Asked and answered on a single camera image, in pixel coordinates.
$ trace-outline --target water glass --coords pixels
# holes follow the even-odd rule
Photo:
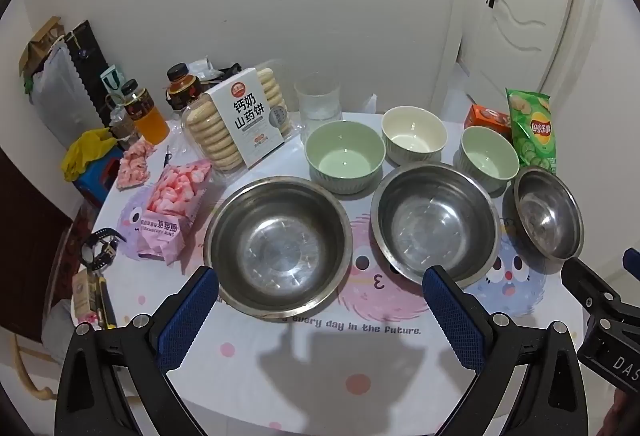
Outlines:
[[[298,80],[293,87],[300,104],[302,141],[324,123],[342,119],[340,84],[320,72]]]

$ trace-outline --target pink snack bag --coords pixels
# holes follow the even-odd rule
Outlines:
[[[138,253],[178,259],[207,190],[211,163],[200,160],[180,167],[167,165],[140,220]]]

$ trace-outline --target plastic bottle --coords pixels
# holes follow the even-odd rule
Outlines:
[[[169,126],[154,104],[151,95],[144,87],[138,87],[135,79],[126,82],[122,88],[125,98],[125,109],[133,120],[138,132],[145,139],[158,145],[169,134]]]
[[[200,80],[189,73],[187,64],[176,64],[166,72],[171,85],[166,90],[166,101],[180,113],[190,102],[198,99],[202,93]]]

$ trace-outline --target white ceramic bowl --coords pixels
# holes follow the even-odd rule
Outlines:
[[[447,144],[447,129],[435,114],[400,106],[382,117],[386,153],[398,165],[432,159]]]
[[[506,186],[520,170],[520,160],[511,143],[487,127],[465,129],[454,164],[489,193]]]

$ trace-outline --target biscuit package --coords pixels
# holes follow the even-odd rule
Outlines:
[[[245,69],[190,103],[182,127],[213,165],[212,179],[230,183],[299,133],[280,81],[267,65]]]
[[[507,89],[513,147],[520,165],[537,165],[556,173],[556,137],[549,97],[539,92]]]

